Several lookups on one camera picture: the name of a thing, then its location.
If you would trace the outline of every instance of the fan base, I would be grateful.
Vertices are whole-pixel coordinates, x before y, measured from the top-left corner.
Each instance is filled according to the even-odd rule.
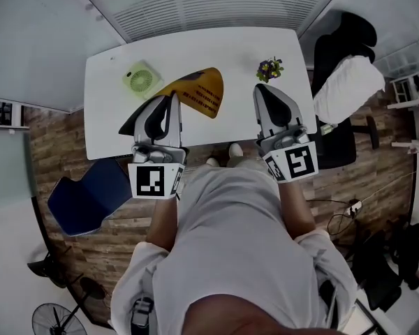
[[[66,332],[60,327],[54,326],[50,328],[50,335],[66,335]]]
[[[105,298],[105,291],[96,281],[87,278],[86,276],[81,278],[80,285],[82,290],[86,292],[90,297],[102,300]]]

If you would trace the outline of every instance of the potted plant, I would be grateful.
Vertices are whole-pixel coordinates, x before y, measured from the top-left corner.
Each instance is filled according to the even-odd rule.
[[[272,78],[278,78],[281,75],[281,71],[284,70],[284,67],[281,67],[282,60],[276,59],[266,59],[259,64],[258,72],[256,73],[256,77],[259,78],[260,81],[264,81],[268,83],[268,81]]]

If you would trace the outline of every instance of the standing fan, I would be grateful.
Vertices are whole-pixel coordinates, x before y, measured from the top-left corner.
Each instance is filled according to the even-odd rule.
[[[33,332],[35,335],[87,335],[77,317],[53,303],[42,304],[34,311]]]
[[[80,285],[85,296],[72,312],[53,303],[42,304],[34,311],[32,322],[35,335],[87,335],[75,314],[88,297],[102,300],[105,292],[97,282],[87,277],[80,280]]]

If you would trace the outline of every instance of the strap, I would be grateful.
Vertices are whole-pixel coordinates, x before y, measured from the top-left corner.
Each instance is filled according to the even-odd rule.
[[[152,277],[155,268],[146,269],[142,278],[142,294],[133,305],[131,319],[132,335],[157,335],[157,319],[154,308]]]
[[[328,320],[330,319],[330,328],[338,329],[338,304],[335,297],[335,288],[330,281],[325,281],[320,289],[321,299],[328,306]]]

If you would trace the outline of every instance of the white shirt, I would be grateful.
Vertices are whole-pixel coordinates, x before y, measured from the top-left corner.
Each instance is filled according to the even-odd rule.
[[[340,327],[347,320],[357,285],[346,261],[325,231],[291,239],[277,185],[262,172],[198,173],[183,190],[178,226],[170,253],[145,242],[136,246],[112,296],[119,335],[131,333],[146,268],[153,272],[158,334],[181,334],[188,307],[217,294],[243,298],[286,327],[329,327],[328,306],[318,294],[325,279],[336,290]]]

